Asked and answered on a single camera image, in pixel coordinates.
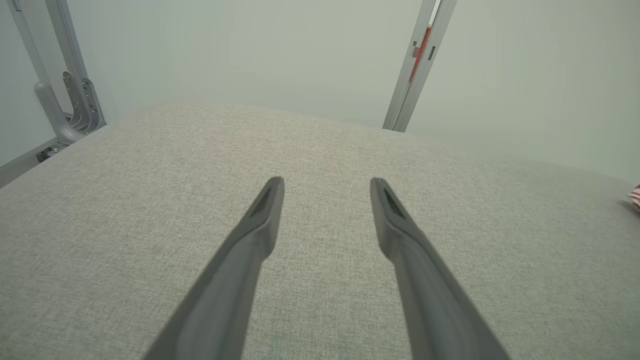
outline gray fabric surface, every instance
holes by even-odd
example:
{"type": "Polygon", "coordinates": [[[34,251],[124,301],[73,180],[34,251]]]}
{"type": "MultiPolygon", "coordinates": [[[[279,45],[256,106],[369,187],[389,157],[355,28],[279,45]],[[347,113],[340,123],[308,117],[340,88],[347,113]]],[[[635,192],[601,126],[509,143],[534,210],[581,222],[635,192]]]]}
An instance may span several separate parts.
{"type": "Polygon", "coordinates": [[[111,124],[0,190],[0,357],[141,357],[284,176],[245,359],[408,359],[369,180],[384,177],[514,359],[639,358],[630,184],[207,102],[111,124]]]}

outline metal bracket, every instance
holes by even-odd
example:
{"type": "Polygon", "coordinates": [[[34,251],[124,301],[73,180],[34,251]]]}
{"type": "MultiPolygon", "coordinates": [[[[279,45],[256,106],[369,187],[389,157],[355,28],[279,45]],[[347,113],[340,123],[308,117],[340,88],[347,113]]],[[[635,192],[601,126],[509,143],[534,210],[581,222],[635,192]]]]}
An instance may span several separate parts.
{"type": "Polygon", "coordinates": [[[82,86],[84,91],[81,92],[77,87],[73,75],[68,71],[63,73],[62,80],[67,86],[69,99],[71,100],[71,105],[74,107],[74,114],[69,120],[69,125],[82,134],[88,134],[96,130],[99,125],[100,115],[91,81],[83,78],[82,86]],[[84,106],[83,99],[85,98],[89,107],[88,109],[84,106]]]}
{"type": "Polygon", "coordinates": [[[102,115],[102,108],[100,108],[98,97],[95,94],[95,87],[93,86],[93,83],[91,82],[91,80],[89,80],[89,78],[87,77],[82,78],[82,86],[83,86],[87,105],[89,106],[89,111],[90,111],[89,115],[91,115],[92,120],[94,117],[96,118],[95,119],[97,124],[96,129],[99,129],[102,126],[105,126],[107,123],[104,121],[104,116],[102,115]]]}

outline vertical metal post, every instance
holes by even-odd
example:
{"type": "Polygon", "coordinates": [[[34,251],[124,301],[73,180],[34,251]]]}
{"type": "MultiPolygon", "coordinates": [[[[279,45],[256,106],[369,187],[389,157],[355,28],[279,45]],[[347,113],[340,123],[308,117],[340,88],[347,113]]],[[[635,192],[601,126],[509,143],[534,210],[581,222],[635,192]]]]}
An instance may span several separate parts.
{"type": "Polygon", "coordinates": [[[55,30],[56,37],[58,37],[62,56],[67,64],[67,70],[76,79],[86,78],[86,68],[80,53],[76,31],[71,21],[67,0],[45,0],[45,2],[53,23],[53,30],[55,30]]]}
{"type": "Polygon", "coordinates": [[[413,109],[418,102],[424,83],[427,80],[429,71],[431,70],[431,64],[435,59],[442,43],[445,30],[449,25],[451,14],[456,6],[457,0],[442,0],[438,11],[433,20],[429,37],[424,44],[424,51],[426,54],[420,57],[420,61],[413,57],[414,47],[420,46],[420,41],[424,38],[424,34],[429,26],[429,18],[431,17],[435,1],[423,0],[420,13],[418,14],[418,21],[416,22],[415,29],[413,30],[412,41],[409,46],[409,51],[405,56],[403,67],[400,70],[400,76],[396,89],[394,90],[389,109],[387,111],[387,117],[385,123],[382,126],[383,129],[395,130],[404,132],[413,109]]]}

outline light green wall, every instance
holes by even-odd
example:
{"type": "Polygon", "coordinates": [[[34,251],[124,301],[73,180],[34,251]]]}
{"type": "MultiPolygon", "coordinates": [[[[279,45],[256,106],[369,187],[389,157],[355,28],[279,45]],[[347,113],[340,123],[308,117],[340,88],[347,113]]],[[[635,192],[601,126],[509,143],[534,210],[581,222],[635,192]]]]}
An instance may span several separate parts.
{"type": "Polygon", "coordinates": [[[421,0],[68,0],[107,121],[214,98],[382,127],[421,0]]]}
{"type": "Polygon", "coordinates": [[[640,183],[640,1],[458,0],[406,130],[640,183]]]}

